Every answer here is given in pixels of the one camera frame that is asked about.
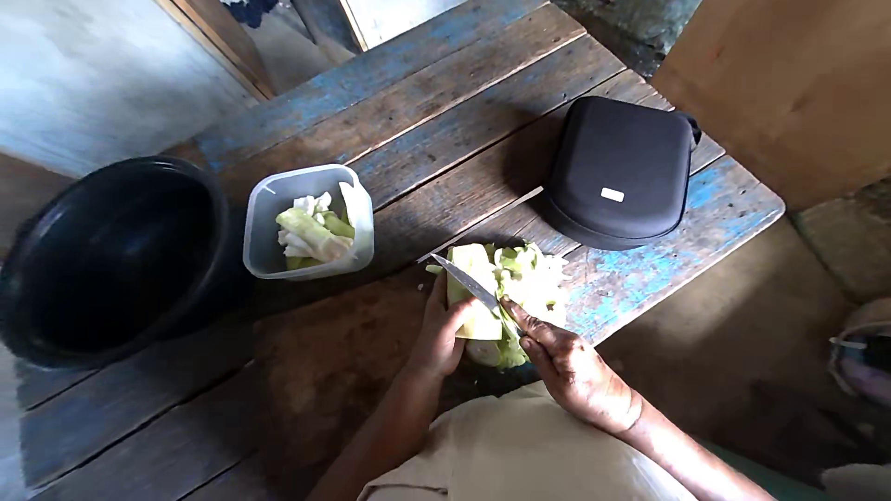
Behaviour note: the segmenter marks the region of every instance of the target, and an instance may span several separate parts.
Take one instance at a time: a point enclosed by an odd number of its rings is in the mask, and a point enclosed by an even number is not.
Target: black bowl
[[[88,368],[200,328],[246,295],[243,221],[183,160],[97,170],[22,226],[0,270],[0,337],[36,365]]]

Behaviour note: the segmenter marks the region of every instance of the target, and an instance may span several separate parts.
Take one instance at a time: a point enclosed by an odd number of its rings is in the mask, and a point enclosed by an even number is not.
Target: cabbage
[[[567,294],[560,287],[560,283],[569,278],[563,274],[565,259],[545,255],[533,242],[503,249],[496,249],[491,243],[485,247],[478,243],[461,245],[449,249],[449,259],[496,298],[507,296],[529,315],[560,327],[566,325]],[[442,273],[442,267],[436,265],[426,269],[434,274]],[[470,295],[449,276],[450,305]],[[478,364],[508,369],[529,361],[519,345],[519,329],[503,308],[489,312],[481,307],[456,335],[473,340],[467,342],[465,351]]]
[[[302,209],[285,210],[275,217],[275,222],[290,233],[284,236],[285,242],[289,244],[285,247],[286,256],[292,242],[302,242],[293,247],[307,252],[311,258],[328,263],[342,257],[353,245],[353,239],[333,234]]]
[[[344,200],[347,190],[353,187],[340,183]],[[331,194],[320,197],[307,195],[294,199],[294,206],[275,218],[281,225],[278,242],[284,247],[285,267],[288,270],[314,267],[340,259],[347,253],[356,238],[356,229],[349,223],[347,211],[338,218],[330,210]]]
[[[498,282],[493,274],[494,267],[489,262],[486,249],[482,245],[472,243],[470,245],[453,247],[449,249],[448,258],[464,273],[479,282],[483,288],[495,294]],[[448,304],[450,305],[473,296],[470,291],[451,275],[448,276],[446,291]],[[467,322],[458,329],[458,333],[455,336],[469,340],[497,341],[502,338],[501,329],[502,323],[499,313],[489,311],[482,303],[477,303],[474,306],[474,312],[470,315]]]

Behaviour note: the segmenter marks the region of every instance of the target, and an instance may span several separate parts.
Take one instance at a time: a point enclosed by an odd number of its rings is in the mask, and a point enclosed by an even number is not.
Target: ground
[[[822,415],[807,415],[812,403],[855,414],[863,405],[826,371],[828,339],[853,308],[784,218],[598,351],[688,433],[816,484],[821,466],[851,451]],[[756,383],[774,389],[773,399],[759,398]],[[804,445],[780,450],[789,426]],[[823,439],[828,448],[818,446]]]

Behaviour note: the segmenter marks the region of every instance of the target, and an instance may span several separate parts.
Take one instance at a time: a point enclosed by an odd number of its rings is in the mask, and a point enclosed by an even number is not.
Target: beige shirt
[[[430,431],[424,450],[359,499],[695,499],[648,457],[564,411],[541,382],[467,402]]]

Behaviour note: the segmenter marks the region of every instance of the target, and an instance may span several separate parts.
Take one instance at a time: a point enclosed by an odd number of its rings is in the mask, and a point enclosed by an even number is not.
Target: person
[[[542,381],[434,422],[475,298],[446,306],[437,278],[418,340],[311,501],[772,499],[672,424],[582,337],[503,300]]]

